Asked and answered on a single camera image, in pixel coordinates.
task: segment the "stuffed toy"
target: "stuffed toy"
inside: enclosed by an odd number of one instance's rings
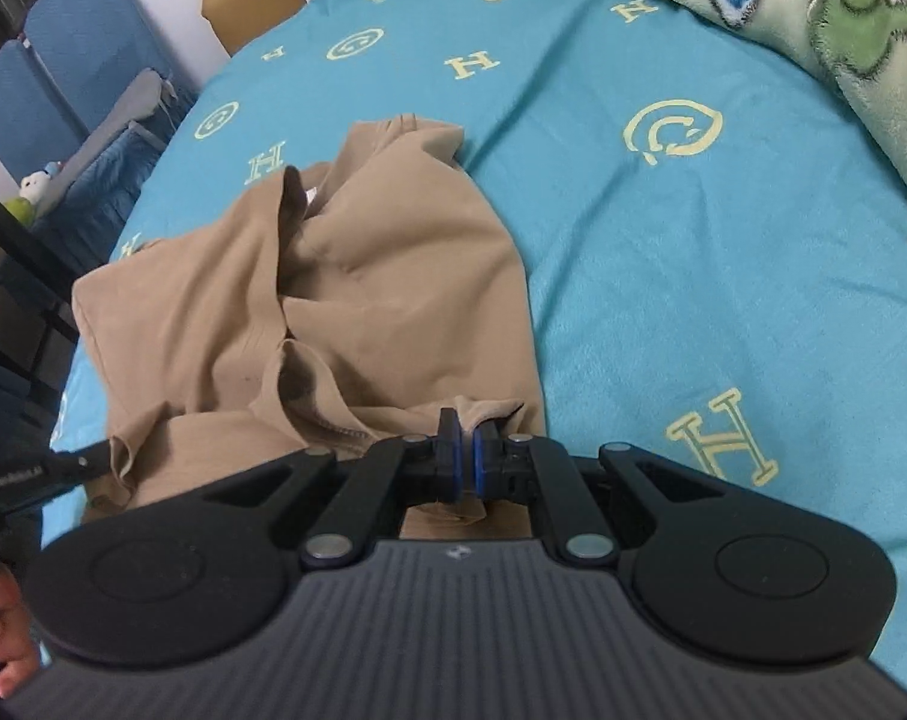
[[[3,206],[13,218],[19,221],[24,227],[29,227],[38,217],[43,215],[37,210],[40,202],[53,177],[59,172],[61,164],[51,162],[44,170],[34,172],[28,175],[20,182],[20,194],[13,199],[5,201]]]

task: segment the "fabric fold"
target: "fabric fold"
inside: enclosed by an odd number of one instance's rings
[[[526,283],[454,155],[460,127],[356,124],[333,163],[290,167],[216,223],[154,242],[74,290],[109,399],[122,511],[304,448],[340,459],[440,409],[543,433]],[[474,522],[476,512],[445,512]]]

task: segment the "gray fabric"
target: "gray fabric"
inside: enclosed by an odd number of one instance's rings
[[[85,143],[80,146],[80,151],[70,157],[63,170],[53,177],[45,196],[37,206],[38,215],[48,214],[56,208],[56,204],[63,199],[73,182],[107,146],[116,140],[130,122],[148,119],[154,114],[162,103],[163,89],[163,79],[154,70],[144,70],[133,79],[103,123],[90,133]]]
[[[157,137],[157,135],[152,134],[152,132],[150,132],[146,127],[143,127],[142,124],[138,124],[137,122],[130,122],[127,125],[127,129],[133,130],[133,132],[143,138],[143,140],[149,143],[161,154],[166,151],[166,143],[163,143],[161,138]]]

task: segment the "blue chair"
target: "blue chair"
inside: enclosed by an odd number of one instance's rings
[[[0,49],[0,162],[19,183],[69,159],[89,132],[18,41]]]
[[[0,50],[0,161],[17,181],[76,153],[141,71],[157,71],[173,91],[169,104],[140,122],[159,141],[168,143],[196,101],[137,0],[37,0],[25,31],[28,46],[10,41]],[[114,146],[121,140],[107,149],[112,148],[110,158],[116,158]],[[101,178],[114,170],[115,187],[77,180],[32,229],[34,240],[77,274],[109,258],[139,186],[157,161],[158,154],[147,154],[142,143],[131,148],[146,156],[133,164],[137,155],[126,154],[107,169],[90,166]],[[116,165],[125,166],[122,175]],[[0,268],[0,285],[25,307],[48,310],[56,304],[54,295],[10,259]]]

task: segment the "white stuffed animal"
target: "white stuffed animal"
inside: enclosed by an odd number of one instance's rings
[[[50,182],[59,172],[61,165],[59,162],[51,162],[46,166],[46,170],[39,170],[31,173],[20,182],[20,194],[13,199],[5,201],[4,205],[7,210],[13,214],[20,223],[31,225],[38,218],[49,213],[50,208],[43,204],[46,191],[49,189]]]
[[[46,194],[53,177],[46,170],[38,170],[20,181],[20,196],[28,200],[32,207],[37,207]]]

